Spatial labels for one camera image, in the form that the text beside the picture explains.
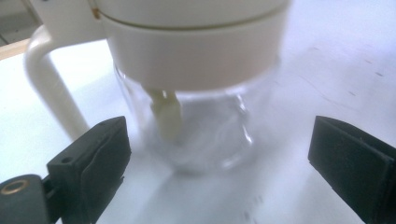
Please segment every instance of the white plastic lid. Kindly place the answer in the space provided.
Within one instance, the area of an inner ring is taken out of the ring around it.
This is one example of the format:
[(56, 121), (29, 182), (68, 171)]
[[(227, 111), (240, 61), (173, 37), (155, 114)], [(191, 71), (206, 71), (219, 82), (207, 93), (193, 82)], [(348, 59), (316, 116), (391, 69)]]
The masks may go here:
[(159, 29), (195, 29), (264, 16), (285, 0), (95, 0), (110, 19)]

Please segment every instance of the glass jar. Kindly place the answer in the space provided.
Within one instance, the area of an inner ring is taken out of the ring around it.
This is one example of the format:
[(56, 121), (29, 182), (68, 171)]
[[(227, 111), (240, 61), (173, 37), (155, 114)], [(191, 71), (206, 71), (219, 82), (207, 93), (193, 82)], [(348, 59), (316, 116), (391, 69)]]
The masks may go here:
[(222, 90), (157, 91), (116, 68), (143, 149), (189, 174), (225, 171), (253, 158), (261, 104), (274, 73), (273, 67)]

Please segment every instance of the clear glass container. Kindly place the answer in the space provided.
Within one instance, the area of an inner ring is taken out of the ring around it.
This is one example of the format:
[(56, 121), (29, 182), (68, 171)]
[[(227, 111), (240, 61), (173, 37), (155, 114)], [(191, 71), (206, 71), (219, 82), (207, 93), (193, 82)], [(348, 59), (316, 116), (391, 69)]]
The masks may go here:
[(116, 68), (143, 149), (189, 174), (230, 170), (254, 157), (261, 102), (274, 73), (273, 66), (227, 89), (174, 92), (143, 88)]

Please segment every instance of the blender handle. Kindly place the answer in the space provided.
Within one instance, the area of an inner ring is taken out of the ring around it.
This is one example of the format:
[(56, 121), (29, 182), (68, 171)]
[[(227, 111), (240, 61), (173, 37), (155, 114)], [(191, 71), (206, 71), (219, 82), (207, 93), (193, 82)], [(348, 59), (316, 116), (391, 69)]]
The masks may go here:
[(32, 35), (25, 52), (26, 74), (68, 136), (76, 140), (89, 126), (52, 64), (50, 52), (103, 39), (105, 32), (101, 22), (92, 15), (97, 10), (92, 9), (87, 0), (32, 0), (32, 5), (44, 25)]

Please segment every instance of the white table surface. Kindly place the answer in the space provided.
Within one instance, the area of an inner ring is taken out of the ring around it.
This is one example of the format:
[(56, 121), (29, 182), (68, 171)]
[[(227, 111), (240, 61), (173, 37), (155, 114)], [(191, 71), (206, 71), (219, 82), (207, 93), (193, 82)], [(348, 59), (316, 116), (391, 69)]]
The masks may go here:
[[(70, 144), (28, 83), (22, 57), (0, 61), (0, 182), (44, 177), (46, 163)], [(58, 49), (52, 58), (90, 125), (130, 117), (105, 41)], [(280, 60), (255, 118), (265, 123), (270, 144), (254, 162), (214, 175), (178, 175), (134, 150), (99, 223), (362, 223), (307, 153), (316, 115), (396, 147), (396, 2), (295, 0)]]

